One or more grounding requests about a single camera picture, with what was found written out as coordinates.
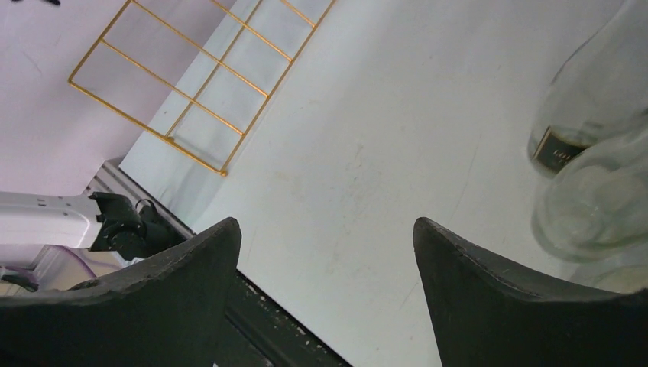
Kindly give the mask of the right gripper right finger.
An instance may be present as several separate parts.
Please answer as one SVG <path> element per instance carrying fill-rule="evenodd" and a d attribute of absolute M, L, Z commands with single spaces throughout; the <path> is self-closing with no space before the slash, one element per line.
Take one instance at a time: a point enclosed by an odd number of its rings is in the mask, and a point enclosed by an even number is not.
<path fill-rule="evenodd" d="M 420 217 L 413 247 L 444 366 L 645 366 L 647 292 L 554 278 Z"/>

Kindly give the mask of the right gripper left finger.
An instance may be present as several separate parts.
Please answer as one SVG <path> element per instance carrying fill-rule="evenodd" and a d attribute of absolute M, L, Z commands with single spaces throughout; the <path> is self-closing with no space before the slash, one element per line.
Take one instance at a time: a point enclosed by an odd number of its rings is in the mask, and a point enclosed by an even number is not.
<path fill-rule="evenodd" d="M 64 291 L 1 299 L 3 366 L 211 366 L 241 246 L 227 218 Z"/>

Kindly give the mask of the long clear glass bottle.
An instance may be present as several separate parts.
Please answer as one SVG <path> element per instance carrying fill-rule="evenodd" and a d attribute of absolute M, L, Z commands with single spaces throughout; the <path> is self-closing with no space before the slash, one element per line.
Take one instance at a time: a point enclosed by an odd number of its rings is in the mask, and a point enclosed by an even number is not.
<path fill-rule="evenodd" d="M 647 289 L 647 247 L 630 248 L 600 261 L 581 264 L 568 279 L 619 294 Z"/>

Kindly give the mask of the clear bottle white label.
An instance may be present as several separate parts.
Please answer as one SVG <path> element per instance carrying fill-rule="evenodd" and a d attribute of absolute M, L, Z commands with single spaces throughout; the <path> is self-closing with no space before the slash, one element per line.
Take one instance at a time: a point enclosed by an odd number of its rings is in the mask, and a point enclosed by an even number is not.
<path fill-rule="evenodd" d="M 570 161 L 536 201 L 531 228 L 549 254 L 574 262 L 646 244 L 646 128 L 601 141 Z"/>

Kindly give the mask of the clear bottle black label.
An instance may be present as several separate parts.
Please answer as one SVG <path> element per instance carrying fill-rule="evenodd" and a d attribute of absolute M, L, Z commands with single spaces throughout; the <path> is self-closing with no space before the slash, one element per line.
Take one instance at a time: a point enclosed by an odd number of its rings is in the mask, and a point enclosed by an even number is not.
<path fill-rule="evenodd" d="M 625 1 L 553 77 L 527 154 L 555 174 L 587 148 L 632 129 L 647 114 L 647 3 Z"/>

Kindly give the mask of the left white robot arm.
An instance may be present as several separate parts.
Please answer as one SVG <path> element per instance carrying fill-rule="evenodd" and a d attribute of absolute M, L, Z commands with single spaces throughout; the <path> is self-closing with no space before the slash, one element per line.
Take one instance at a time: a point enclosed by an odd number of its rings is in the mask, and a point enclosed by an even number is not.
<path fill-rule="evenodd" d="M 121 194 L 1 193 L 1 263 L 33 268 L 49 245 L 147 258 L 183 240 L 154 204 L 138 209 Z"/>

